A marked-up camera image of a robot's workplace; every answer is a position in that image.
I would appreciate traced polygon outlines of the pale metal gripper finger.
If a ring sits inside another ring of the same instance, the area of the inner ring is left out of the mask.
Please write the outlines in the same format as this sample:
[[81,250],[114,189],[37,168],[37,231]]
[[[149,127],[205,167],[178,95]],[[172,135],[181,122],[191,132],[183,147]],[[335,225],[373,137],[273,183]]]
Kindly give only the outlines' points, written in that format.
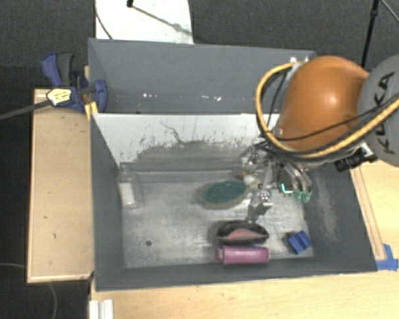
[[264,216],[272,207],[270,191],[254,191],[247,208],[247,222],[257,223],[259,217]]

